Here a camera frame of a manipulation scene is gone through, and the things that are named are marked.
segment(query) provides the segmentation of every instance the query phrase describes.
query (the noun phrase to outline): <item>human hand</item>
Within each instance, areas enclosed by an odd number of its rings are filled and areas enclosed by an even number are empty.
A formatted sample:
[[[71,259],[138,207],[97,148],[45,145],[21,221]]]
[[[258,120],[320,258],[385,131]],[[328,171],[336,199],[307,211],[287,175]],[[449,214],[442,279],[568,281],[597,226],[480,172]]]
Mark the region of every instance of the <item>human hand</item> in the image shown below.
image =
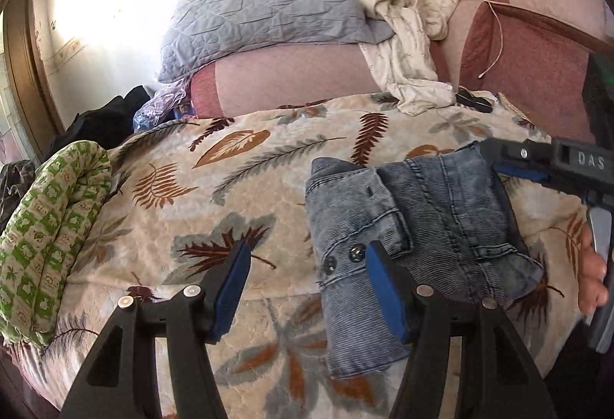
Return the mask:
[[[588,223],[582,226],[582,249],[579,258],[578,308],[584,315],[590,315],[595,308],[602,307],[608,300],[604,286],[606,262],[593,249],[593,233]]]

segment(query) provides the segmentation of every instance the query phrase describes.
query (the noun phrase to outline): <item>gray pillow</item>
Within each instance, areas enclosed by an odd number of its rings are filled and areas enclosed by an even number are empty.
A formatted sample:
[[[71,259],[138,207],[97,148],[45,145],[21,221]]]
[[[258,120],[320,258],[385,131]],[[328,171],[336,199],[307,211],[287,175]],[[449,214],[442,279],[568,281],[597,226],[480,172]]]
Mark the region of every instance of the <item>gray pillow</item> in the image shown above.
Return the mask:
[[[234,52],[280,43],[379,43],[394,32],[358,0],[180,0],[158,80],[172,83]]]

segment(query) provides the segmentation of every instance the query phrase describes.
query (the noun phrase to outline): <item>black button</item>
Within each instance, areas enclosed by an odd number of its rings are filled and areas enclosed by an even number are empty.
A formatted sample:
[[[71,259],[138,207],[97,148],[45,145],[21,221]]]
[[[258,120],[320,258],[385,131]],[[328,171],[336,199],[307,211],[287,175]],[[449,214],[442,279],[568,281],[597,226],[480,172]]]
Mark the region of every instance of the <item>black button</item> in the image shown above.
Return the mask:
[[[327,256],[326,260],[322,263],[322,271],[326,275],[332,274],[337,268],[337,258],[334,256]]]
[[[364,244],[355,244],[349,250],[349,260],[352,263],[360,263],[365,259],[366,247]]]

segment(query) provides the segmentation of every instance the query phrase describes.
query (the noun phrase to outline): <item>green checkered cushion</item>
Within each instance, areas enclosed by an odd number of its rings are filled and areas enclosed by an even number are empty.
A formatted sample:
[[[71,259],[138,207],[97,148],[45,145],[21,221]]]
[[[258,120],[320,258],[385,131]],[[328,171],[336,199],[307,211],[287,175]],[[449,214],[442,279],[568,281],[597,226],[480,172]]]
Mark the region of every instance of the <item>green checkered cushion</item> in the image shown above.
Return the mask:
[[[79,141],[36,172],[0,237],[0,329],[44,345],[55,330],[66,277],[111,187],[98,144]]]

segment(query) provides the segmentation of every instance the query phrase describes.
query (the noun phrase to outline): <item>folded denim garment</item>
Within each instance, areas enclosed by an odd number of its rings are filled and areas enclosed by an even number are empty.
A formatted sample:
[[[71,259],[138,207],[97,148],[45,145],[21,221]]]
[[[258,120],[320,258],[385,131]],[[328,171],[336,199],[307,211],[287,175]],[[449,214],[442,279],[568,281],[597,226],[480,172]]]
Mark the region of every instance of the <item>folded denim garment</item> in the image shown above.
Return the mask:
[[[408,355],[388,331],[368,280],[370,241],[381,241],[417,282],[454,300],[493,297],[506,305],[532,291],[543,273],[476,143],[379,168],[314,159],[305,203],[333,377],[385,369]]]

